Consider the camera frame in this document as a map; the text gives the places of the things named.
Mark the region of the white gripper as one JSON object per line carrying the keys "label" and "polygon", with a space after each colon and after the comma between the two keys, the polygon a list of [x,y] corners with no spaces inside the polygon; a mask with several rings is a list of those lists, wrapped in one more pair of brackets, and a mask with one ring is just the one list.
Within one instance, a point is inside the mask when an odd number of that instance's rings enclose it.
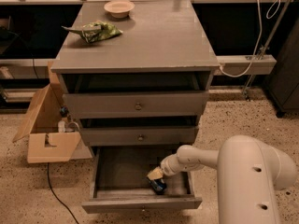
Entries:
{"label": "white gripper", "polygon": [[161,179],[164,177],[164,174],[166,176],[176,175],[181,170],[180,163],[176,154],[165,157],[161,161],[160,166],[161,168],[156,167],[148,173],[147,178],[149,180]]}

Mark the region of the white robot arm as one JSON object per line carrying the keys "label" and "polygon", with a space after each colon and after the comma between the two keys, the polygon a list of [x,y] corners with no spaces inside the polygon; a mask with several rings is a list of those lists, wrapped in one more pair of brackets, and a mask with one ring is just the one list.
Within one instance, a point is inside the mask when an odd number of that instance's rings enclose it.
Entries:
{"label": "white robot arm", "polygon": [[280,224],[275,192],[293,185],[298,176],[288,154],[256,138],[235,135],[218,150],[183,145],[147,179],[162,193],[166,176],[204,166],[217,171],[219,224]]}

